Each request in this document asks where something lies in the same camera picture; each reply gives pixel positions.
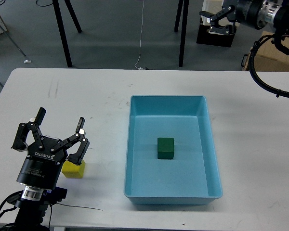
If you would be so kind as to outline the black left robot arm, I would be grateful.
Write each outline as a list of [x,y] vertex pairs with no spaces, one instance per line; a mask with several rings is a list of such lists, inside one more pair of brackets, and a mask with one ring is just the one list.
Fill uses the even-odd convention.
[[2,231],[48,231],[42,225],[48,207],[66,198],[67,189],[57,187],[57,181],[66,161],[80,166],[89,147],[83,129],[85,119],[79,119],[75,134],[61,140],[43,135],[40,125],[46,110],[41,107],[27,123],[20,123],[12,145],[27,155],[17,177],[23,191],[10,194],[0,204],[0,218],[8,212],[6,203],[18,210],[14,222],[0,228]]

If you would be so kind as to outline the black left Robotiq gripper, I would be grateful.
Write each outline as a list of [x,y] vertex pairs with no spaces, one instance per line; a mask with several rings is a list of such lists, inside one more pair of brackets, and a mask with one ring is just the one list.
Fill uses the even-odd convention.
[[[83,129],[85,119],[80,117],[76,127],[75,134],[64,139],[55,139],[43,137],[39,126],[42,124],[46,109],[41,107],[33,121],[20,123],[16,132],[12,149],[17,151],[26,151],[28,154],[17,182],[44,190],[53,190],[56,187],[63,162],[67,160],[76,166],[80,166],[84,155],[90,145],[85,137]],[[28,133],[31,131],[34,143],[26,143]],[[67,149],[79,143],[78,149],[73,154],[67,155]]]

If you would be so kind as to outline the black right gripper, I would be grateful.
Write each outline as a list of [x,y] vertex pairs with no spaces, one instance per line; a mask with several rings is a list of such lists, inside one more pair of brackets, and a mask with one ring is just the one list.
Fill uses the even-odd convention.
[[229,36],[236,33],[234,22],[262,29],[266,25],[263,6],[263,0],[224,0],[219,11],[200,11],[199,14],[205,24],[210,24],[210,34]]

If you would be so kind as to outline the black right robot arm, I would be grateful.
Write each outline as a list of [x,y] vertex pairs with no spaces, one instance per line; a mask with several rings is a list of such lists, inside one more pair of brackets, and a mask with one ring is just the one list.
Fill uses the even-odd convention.
[[236,23],[257,30],[272,24],[275,28],[273,44],[289,55],[289,48],[282,44],[282,40],[289,37],[289,5],[279,5],[275,0],[224,0],[219,12],[200,11],[199,14],[208,19],[209,32],[218,35],[234,34]]

